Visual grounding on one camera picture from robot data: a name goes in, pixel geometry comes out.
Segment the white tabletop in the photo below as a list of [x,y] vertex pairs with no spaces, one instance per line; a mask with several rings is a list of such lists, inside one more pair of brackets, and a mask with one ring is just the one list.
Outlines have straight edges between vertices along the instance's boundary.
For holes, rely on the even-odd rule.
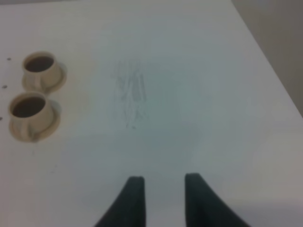
[[[61,124],[22,143],[7,107],[39,50],[67,69]],[[303,120],[229,0],[0,6],[0,85],[1,227],[91,227],[132,175],[147,226],[184,227],[191,172],[254,227],[302,226]]]

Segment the table surface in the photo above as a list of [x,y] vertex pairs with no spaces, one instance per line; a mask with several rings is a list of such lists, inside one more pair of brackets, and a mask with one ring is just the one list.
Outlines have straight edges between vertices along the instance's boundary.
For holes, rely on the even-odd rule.
[[[192,172],[254,227],[302,225],[303,121],[229,0],[0,6],[0,31],[0,226],[91,227],[141,175],[147,226],[183,227]],[[39,50],[61,124],[22,143],[7,107]]]

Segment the coffee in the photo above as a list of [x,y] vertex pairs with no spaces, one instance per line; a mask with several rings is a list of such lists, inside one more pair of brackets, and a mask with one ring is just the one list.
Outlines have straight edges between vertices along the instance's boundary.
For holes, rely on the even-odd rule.
[[26,70],[30,72],[42,72],[47,70],[53,65],[53,59],[50,57],[37,57],[29,61],[26,64]]
[[12,113],[16,117],[30,117],[39,113],[44,106],[44,99],[39,97],[30,97],[17,103]]

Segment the saucer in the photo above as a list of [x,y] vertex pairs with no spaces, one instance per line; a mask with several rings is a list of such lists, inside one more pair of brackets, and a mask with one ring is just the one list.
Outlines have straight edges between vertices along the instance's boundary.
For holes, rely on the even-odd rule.
[[31,140],[24,140],[21,138],[20,133],[17,130],[15,130],[12,120],[9,122],[9,131],[10,131],[11,135],[16,140],[19,140],[22,142],[37,142],[39,140],[45,139],[46,137],[50,136],[58,128],[58,126],[60,124],[60,114],[57,112],[57,110],[54,109],[54,107],[52,107],[52,110],[53,110],[52,124],[44,131],[35,134]]
[[[61,71],[61,80],[57,84],[55,84],[51,87],[48,87],[44,93],[46,93],[46,94],[52,93],[52,92],[60,89],[65,84],[66,73],[64,72],[64,70],[62,68],[60,68],[60,71]],[[23,77],[22,77],[22,87],[24,88],[25,91],[36,91],[36,89],[28,83],[25,75],[23,75]]]

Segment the cup of coffee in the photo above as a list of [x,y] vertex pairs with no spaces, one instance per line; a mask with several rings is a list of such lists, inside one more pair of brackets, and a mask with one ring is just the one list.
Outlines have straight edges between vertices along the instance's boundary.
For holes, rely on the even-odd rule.
[[47,93],[62,82],[62,70],[52,53],[35,52],[22,62],[22,84],[27,91]]
[[21,141],[33,141],[54,131],[58,114],[40,92],[25,92],[9,104],[11,134]]

